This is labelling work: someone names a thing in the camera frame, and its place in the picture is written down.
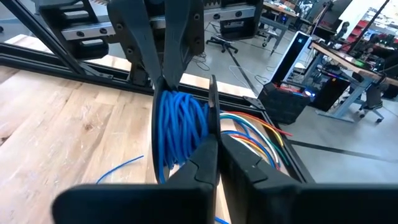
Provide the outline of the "red device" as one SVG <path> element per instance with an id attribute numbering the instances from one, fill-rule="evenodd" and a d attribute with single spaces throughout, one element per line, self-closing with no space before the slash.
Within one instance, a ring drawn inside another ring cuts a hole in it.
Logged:
<path id="1" fill-rule="evenodd" d="M 274 84 L 274 86 L 275 86 L 276 90 L 281 93 L 288 93 L 288 94 L 308 97 L 308 95 L 302 89 L 294 88 L 294 87 L 291 87 L 290 85 L 283 86 L 283 85 Z"/>

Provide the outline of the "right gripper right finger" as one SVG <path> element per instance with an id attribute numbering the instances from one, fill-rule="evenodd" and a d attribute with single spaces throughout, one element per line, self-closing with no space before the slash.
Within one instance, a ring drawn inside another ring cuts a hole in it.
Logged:
<path id="1" fill-rule="evenodd" d="M 398 224 L 397 184 L 301 183 L 232 137 L 221 138 L 233 224 Z"/>

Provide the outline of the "black computer tower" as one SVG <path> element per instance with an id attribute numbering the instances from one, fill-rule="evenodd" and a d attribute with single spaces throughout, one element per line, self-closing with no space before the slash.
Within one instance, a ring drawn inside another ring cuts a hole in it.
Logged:
<path id="1" fill-rule="evenodd" d="M 315 98 L 309 106 L 321 111 L 328 111 L 349 87 L 350 82 L 343 78 L 319 74 L 313 79 Z"/>

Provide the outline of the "wooden top grey desk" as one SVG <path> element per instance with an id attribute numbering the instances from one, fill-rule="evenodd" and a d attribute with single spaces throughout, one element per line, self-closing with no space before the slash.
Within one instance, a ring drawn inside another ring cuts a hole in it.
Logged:
<path id="1" fill-rule="evenodd" d="M 344 102 L 340 104 L 336 110 L 334 110 L 334 112 L 329 113 L 316 110 L 315 112 L 317 115 L 353 123 L 354 120 L 347 118 L 345 115 L 353 103 L 360 105 L 359 110 L 363 112 L 363 114 L 360 114 L 360 118 L 364 118 L 369 112 L 371 112 L 371 110 L 364 109 L 365 101 L 357 100 L 357 97 L 361 96 L 361 94 L 365 92 L 365 90 L 369 88 L 372 83 L 398 86 L 398 78 L 388 77 L 379 72 L 365 69 L 363 66 L 358 64 L 358 60 L 344 52 L 339 52 L 335 49 L 328 48 L 324 43 L 312 41 L 311 48 L 316 50 L 318 54 L 313 58 L 310 66 L 307 68 L 302 83 L 307 82 L 324 56 L 331 58 L 345 69 L 358 73 L 364 78 L 362 82 L 358 82 L 357 80 L 348 77 L 351 84 L 355 87 L 354 92 L 352 92 L 352 94 L 350 94 L 350 96 L 347 97 L 347 99 L 345 99 Z"/>

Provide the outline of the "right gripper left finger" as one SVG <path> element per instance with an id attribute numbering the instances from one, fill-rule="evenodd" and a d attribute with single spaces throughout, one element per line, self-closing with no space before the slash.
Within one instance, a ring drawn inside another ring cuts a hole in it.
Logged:
<path id="1" fill-rule="evenodd" d="M 164 184 L 84 184 L 59 194 L 55 224 L 214 224 L 218 138 L 209 135 Z"/>

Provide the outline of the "black office chair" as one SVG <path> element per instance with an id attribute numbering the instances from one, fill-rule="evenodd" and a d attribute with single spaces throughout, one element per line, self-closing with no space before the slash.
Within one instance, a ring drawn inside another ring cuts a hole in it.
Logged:
<path id="1" fill-rule="evenodd" d="M 213 43 L 221 46 L 221 52 L 226 52 L 227 49 L 232 49 L 234 53 L 238 53 L 239 50 L 233 46 L 234 42 L 231 40 L 224 39 L 221 34 L 213 34 L 210 39 L 206 41 L 206 44 Z"/>

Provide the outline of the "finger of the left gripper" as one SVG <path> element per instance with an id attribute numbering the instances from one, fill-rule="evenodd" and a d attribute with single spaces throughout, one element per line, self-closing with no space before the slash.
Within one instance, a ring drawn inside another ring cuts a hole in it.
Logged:
<path id="1" fill-rule="evenodd" d="M 110 0 L 108 17 L 126 59 L 135 85 L 164 90 L 164 77 L 150 18 L 164 12 L 164 0 Z"/>
<path id="2" fill-rule="evenodd" d="M 176 90 L 191 59 L 204 51 L 203 0 L 165 0 L 163 76 Z"/>

